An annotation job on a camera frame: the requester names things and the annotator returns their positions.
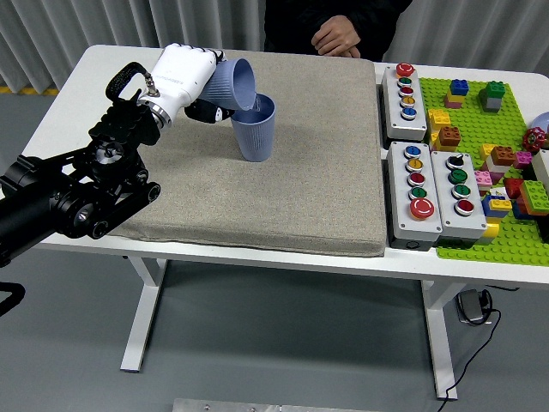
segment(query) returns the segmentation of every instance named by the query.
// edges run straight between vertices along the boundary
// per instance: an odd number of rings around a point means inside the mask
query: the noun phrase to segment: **white curtain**
[[[385,60],[548,75],[548,6],[413,0]],[[264,10],[264,0],[0,0],[0,84],[13,92],[61,88],[97,44],[259,51]]]

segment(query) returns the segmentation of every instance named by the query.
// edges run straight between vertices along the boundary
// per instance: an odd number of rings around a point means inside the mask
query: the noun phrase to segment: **white table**
[[[110,105],[104,95],[106,84],[130,61],[137,61],[151,70],[159,55],[160,49],[104,45],[88,49],[23,154],[47,158],[87,146],[87,131]],[[377,84],[381,83],[387,66],[376,64]],[[420,77],[509,83],[527,124],[540,113],[549,112],[549,100],[546,98],[549,95],[549,79],[542,75],[420,65],[415,67]],[[128,93],[133,93],[141,86],[141,79],[136,82],[140,83],[127,87]],[[421,280],[436,390],[440,398],[446,397],[446,388],[455,383],[443,316],[444,305],[467,283],[549,287],[549,269],[545,267],[528,267],[528,270],[519,271],[516,265],[511,264],[444,260],[438,258],[432,249],[421,252],[387,247],[383,257],[330,257],[175,242],[154,243],[116,236],[105,236],[99,240],[67,239],[59,234],[53,234],[39,247],[125,255],[130,258],[143,279],[143,290],[121,369],[134,372],[141,367],[166,261],[169,259]],[[457,399],[455,389],[449,395]]]

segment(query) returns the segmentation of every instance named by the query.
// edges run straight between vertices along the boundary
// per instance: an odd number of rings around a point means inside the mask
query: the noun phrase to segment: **gray cushion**
[[[179,112],[139,151],[160,198],[113,234],[152,241],[383,255],[386,225],[372,62],[251,51],[257,91],[277,105],[274,151],[239,152],[230,120]]]

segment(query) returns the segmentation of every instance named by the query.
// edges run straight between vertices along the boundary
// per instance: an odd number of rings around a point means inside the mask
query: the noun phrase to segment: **robotic arm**
[[[181,107],[206,123],[232,116],[198,99],[223,60],[222,51],[169,45],[152,74],[130,63],[107,86],[112,105],[89,131],[87,147],[45,160],[20,155],[0,177],[0,267],[55,232],[99,239],[156,200],[160,185],[148,182],[137,148],[155,145]],[[145,77],[147,91],[120,98],[136,74]],[[74,172],[63,173],[69,164]]]

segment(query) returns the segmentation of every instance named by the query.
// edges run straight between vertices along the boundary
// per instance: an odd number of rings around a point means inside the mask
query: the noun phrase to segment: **blue cup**
[[[256,102],[256,78],[248,60],[220,62],[198,99],[231,110],[250,110]]]
[[[238,110],[232,115],[232,128],[247,161],[265,161],[273,153],[275,114],[275,102],[264,94],[257,94],[256,110]]]

